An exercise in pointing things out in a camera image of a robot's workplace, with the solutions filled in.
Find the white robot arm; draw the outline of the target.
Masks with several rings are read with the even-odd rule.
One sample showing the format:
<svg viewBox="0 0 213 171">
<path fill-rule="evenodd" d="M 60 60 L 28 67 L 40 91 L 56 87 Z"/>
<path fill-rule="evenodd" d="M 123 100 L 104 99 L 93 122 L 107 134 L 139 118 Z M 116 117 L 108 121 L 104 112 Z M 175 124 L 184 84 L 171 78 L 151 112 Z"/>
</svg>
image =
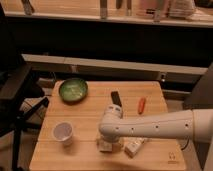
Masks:
<svg viewBox="0 0 213 171">
<path fill-rule="evenodd" d="M 122 108 L 112 104 L 104 111 L 99 132 L 108 142 L 116 142 L 120 137 L 146 137 L 210 143 L 213 138 L 213 109 L 124 118 Z"/>
</svg>

